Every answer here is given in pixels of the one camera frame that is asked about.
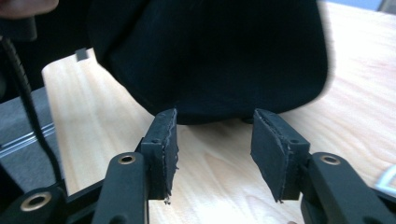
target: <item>light wood surface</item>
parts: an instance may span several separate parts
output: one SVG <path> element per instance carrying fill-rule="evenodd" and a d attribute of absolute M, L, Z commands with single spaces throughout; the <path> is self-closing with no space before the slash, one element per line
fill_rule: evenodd
<path fill-rule="evenodd" d="M 326 90 L 282 117 L 312 145 L 347 159 L 373 186 L 396 164 L 396 17 L 320 3 L 330 54 Z M 153 117 L 103 68 L 70 56 L 43 76 L 73 194 L 133 151 Z M 151 223 L 303 223 L 300 202 L 275 203 L 251 159 L 252 126 L 239 120 L 177 126 L 171 205 L 150 201 Z"/>

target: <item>black cable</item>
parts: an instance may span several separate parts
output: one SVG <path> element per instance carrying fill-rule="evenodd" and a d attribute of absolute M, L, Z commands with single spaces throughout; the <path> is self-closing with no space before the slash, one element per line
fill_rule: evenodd
<path fill-rule="evenodd" d="M 30 125 L 32 126 L 35 138 L 37 139 L 38 144 L 47 154 L 47 157 L 49 158 L 49 162 L 55 175 L 55 181 L 60 182 L 62 181 L 61 168 L 55 154 L 47 143 L 44 134 L 41 132 L 40 123 L 38 121 L 37 113 L 35 112 L 35 106 L 31 96 L 29 81 L 27 79 L 23 66 L 21 65 L 21 61 L 17 54 L 17 51 L 15 50 L 14 45 L 8 38 L 2 38 L 1 45 L 7 56 L 7 63 L 5 63 L 5 66 L 8 68 L 9 71 L 6 72 L 6 74 L 9 73 L 9 76 L 13 80 L 15 87 L 20 94 L 23 107 L 26 111 Z"/>

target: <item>wooden table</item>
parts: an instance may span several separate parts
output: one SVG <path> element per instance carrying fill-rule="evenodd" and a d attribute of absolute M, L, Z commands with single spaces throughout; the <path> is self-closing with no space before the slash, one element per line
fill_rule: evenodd
<path fill-rule="evenodd" d="M 316 101 L 282 117 L 311 152 L 344 157 L 372 187 L 396 164 L 396 17 L 319 6 L 330 80 Z M 70 56 L 43 70 L 70 194 L 102 179 L 109 160 L 133 151 L 153 120 L 89 53 L 88 60 Z M 262 180 L 249 155 L 251 125 L 177 128 L 172 204 L 150 201 L 151 223 L 303 223 L 300 202 L 275 203 Z"/>

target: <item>black cloth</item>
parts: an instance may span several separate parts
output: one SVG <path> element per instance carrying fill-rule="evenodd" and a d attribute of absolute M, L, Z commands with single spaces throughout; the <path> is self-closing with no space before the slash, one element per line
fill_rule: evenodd
<path fill-rule="evenodd" d="M 181 124 L 291 110 L 327 79 L 314 0 L 93 0 L 88 32 L 139 104 Z"/>

